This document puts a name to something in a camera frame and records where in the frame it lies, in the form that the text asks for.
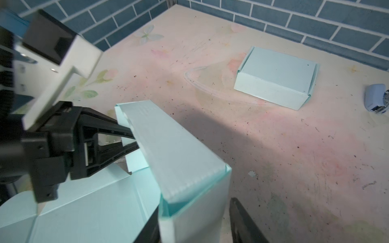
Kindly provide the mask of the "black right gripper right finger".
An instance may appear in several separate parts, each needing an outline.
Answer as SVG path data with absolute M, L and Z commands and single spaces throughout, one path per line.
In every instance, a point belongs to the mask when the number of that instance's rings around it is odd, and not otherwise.
M 236 197 L 230 200 L 229 213 L 233 243 L 269 243 Z

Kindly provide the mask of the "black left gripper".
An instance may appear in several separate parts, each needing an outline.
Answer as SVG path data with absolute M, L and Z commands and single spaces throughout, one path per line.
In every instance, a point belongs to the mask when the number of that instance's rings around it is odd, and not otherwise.
M 58 102 L 30 129 L 24 129 L 22 118 L 22 114 L 9 114 L 1 120 L 1 183 L 29 175 L 38 203 L 58 199 L 58 186 L 67 177 L 91 177 L 139 149 L 136 142 L 104 146 L 86 142 L 98 134 L 135 137 L 115 119 L 71 102 Z

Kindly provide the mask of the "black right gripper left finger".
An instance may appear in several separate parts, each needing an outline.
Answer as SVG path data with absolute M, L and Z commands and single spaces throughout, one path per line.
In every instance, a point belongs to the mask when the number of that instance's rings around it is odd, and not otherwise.
M 142 231 L 135 239 L 134 243 L 160 243 L 161 236 L 158 224 L 158 212 L 159 208 L 157 207 L 146 225 L 143 227 Z

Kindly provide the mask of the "light blue box stack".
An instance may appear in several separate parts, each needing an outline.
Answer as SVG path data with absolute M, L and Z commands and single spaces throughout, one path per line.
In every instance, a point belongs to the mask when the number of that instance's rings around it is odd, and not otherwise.
M 164 243 L 219 242 L 231 167 L 152 101 L 115 111 L 139 144 L 126 156 L 133 173 L 112 164 L 67 180 L 42 206 L 17 194 L 1 206 L 1 242 L 146 243 L 147 223 Z

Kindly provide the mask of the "light blue paper box sheet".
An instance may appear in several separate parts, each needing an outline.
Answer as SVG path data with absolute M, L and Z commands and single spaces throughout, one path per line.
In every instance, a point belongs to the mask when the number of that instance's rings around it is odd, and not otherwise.
M 319 70 L 316 62 L 253 46 L 238 68 L 234 89 L 299 110 L 310 100 Z

